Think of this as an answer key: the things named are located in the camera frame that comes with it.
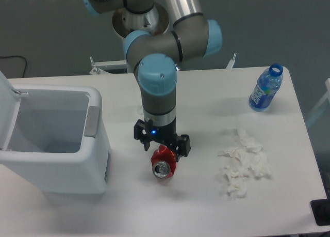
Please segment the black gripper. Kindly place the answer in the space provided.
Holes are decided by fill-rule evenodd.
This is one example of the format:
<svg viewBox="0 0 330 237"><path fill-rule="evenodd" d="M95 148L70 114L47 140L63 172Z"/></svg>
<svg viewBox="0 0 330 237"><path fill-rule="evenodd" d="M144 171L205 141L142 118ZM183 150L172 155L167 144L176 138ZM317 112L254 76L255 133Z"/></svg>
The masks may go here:
<svg viewBox="0 0 330 237"><path fill-rule="evenodd" d="M187 134L179 136L176 133L176 118L164 126L154 125L151 119L149 121L139 119L134 125L134 139L143 144L145 151L149 149L152 141L169 147L175 154L176 162L181 157L187 157L191 150L190 136Z"/></svg>

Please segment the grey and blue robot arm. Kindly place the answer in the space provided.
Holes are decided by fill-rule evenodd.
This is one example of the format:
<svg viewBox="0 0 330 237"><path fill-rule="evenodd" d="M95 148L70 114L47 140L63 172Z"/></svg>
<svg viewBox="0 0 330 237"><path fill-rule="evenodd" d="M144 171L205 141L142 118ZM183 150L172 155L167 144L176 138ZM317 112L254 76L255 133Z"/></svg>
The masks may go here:
<svg viewBox="0 0 330 237"><path fill-rule="evenodd" d="M191 149L188 135L176 133L177 66L216 53L222 32L215 20L204 17L199 0L166 0L173 23L169 33L154 35L160 22L155 0L83 0L93 14L122 10L128 31L123 41L126 64L141 91L143 120L134 126L134 138L145 149L162 144L178 161Z"/></svg>

